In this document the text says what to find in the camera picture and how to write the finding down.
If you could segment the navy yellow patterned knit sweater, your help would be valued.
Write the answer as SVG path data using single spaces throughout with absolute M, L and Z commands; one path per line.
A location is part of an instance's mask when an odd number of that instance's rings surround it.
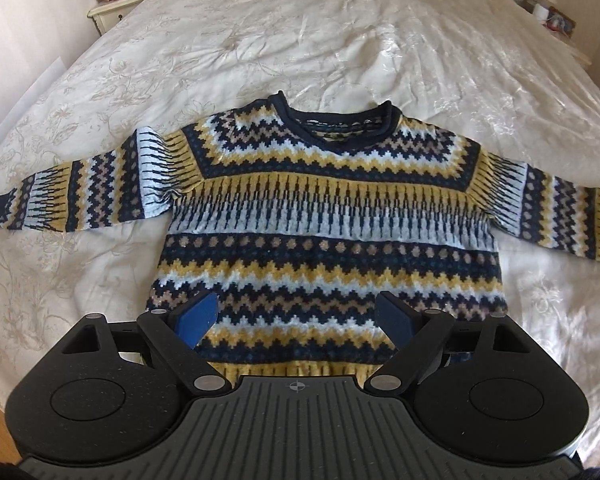
M 495 231 L 600 261 L 600 188 L 404 116 L 294 110 L 282 94 L 42 170 L 0 228 L 76 232 L 170 214 L 147 307 L 219 298 L 196 338 L 221 373 L 366 377 L 391 292 L 465 321 L 505 312 Z

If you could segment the cream floral bedspread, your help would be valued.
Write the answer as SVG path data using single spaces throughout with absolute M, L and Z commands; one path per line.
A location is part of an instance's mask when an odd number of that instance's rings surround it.
M 58 162 L 285 92 L 298 110 L 390 100 L 407 116 L 600 187 L 600 90 L 510 0 L 146 0 L 0 145 L 0 194 Z M 168 216 L 60 234 L 0 230 L 0 408 L 86 312 L 135 318 Z M 600 465 L 600 263 L 494 233 L 509 313 L 580 385 Z

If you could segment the cream left nightstand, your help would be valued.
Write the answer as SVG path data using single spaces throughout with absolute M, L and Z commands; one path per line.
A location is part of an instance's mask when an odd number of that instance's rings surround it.
M 93 22 L 99 36 L 104 36 L 145 0 L 114 0 L 99 3 L 86 16 Z

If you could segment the cream nightstand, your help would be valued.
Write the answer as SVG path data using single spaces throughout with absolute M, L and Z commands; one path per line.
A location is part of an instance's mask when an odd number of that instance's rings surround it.
M 523 8 L 524 10 L 526 10 L 528 13 L 532 14 L 533 11 L 533 7 L 535 5 L 535 1 L 532 0 L 514 0 L 516 2 L 517 6 L 520 6 L 521 8 Z M 572 40 L 572 36 L 570 38 L 566 37 L 566 36 L 562 36 L 561 34 L 558 34 L 558 32 L 553 32 L 552 30 L 548 29 L 545 26 L 545 22 L 541 23 L 541 25 L 557 40 L 559 40 L 562 44 L 564 44 L 568 50 L 571 52 L 571 55 L 574 57 L 574 59 L 585 69 L 588 70 L 591 65 L 592 65 L 592 61 L 590 59 L 590 57 L 586 54 L 584 54 L 577 46 L 576 44 L 573 42 Z
M 104 36 L 145 0 L 114 0 L 99 3 L 86 16 L 93 22 L 99 36 Z

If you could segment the cream right nightstand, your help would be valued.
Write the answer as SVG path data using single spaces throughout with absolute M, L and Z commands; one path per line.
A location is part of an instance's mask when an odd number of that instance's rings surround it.
M 514 0 L 516 2 L 517 6 L 520 6 L 521 8 L 523 8 L 524 10 L 526 10 L 528 13 L 532 14 L 533 11 L 533 7 L 535 5 L 535 1 L 532 0 Z M 559 40 L 562 44 L 564 44 L 568 50 L 571 52 L 571 55 L 574 57 L 574 59 L 585 69 L 588 70 L 591 65 L 592 65 L 592 61 L 590 59 L 590 57 L 586 54 L 584 54 L 577 46 L 576 44 L 573 42 L 572 40 L 572 36 L 570 38 L 566 37 L 566 36 L 562 36 L 561 34 L 558 34 L 558 32 L 553 32 L 552 30 L 548 29 L 545 26 L 545 22 L 541 23 L 541 25 L 557 40 Z

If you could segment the framed photo right nightstand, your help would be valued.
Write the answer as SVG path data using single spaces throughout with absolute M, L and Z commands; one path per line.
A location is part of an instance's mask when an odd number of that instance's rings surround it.
M 554 6 L 551 6 L 548 9 L 545 26 L 553 32 L 558 32 L 558 34 L 570 38 L 576 28 L 576 22 Z

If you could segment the white cylinder speaker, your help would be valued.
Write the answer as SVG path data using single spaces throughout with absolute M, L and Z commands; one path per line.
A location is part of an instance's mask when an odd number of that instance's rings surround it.
M 535 3 L 532 15 L 538 22 L 544 23 L 548 18 L 548 14 L 550 14 L 550 10 L 546 6 L 543 6 L 541 3 Z

